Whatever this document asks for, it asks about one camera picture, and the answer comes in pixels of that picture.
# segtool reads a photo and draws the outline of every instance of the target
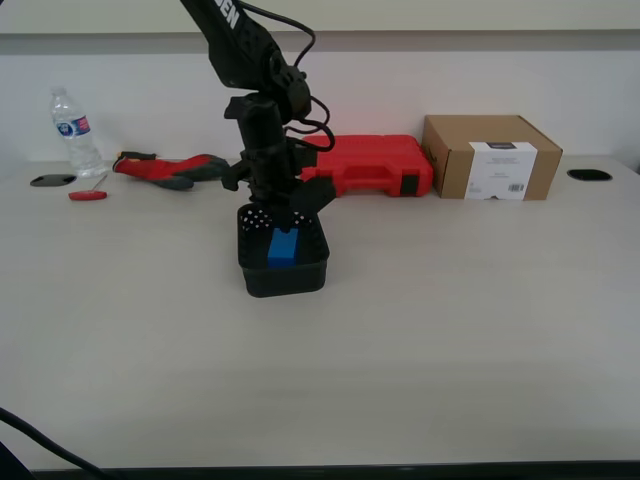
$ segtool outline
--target blue block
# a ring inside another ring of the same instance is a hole
[[[289,233],[284,233],[279,228],[274,229],[267,258],[269,268],[294,267],[296,265],[297,249],[297,228],[292,228]]]

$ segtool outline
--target red tool case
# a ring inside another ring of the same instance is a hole
[[[327,138],[305,138],[325,145]],[[410,135],[336,136],[331,152],[318,154],[316,167],[302,170],[305,182],[331,177],[340,197],[348,190],[383,190],[392,197],[421,197],[431,190],[433,167],[415,138]]]

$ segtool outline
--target box label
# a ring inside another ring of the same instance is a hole
[[[524,200],[538,150],[527,142],[469,142],[476,151],[464,198]]]

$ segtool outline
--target cardboard box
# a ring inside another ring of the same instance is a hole
[[[442,198],[545,200],[562,157],[517,115],[429,115],[422,145]]]

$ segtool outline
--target red screwdriver handle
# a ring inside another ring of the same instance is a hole
[[[74,202],[91,202],[93,200],[104,200],[107,198],[107,192],[98,190],[85,190],[84,192],[72,192],[69,198]]]

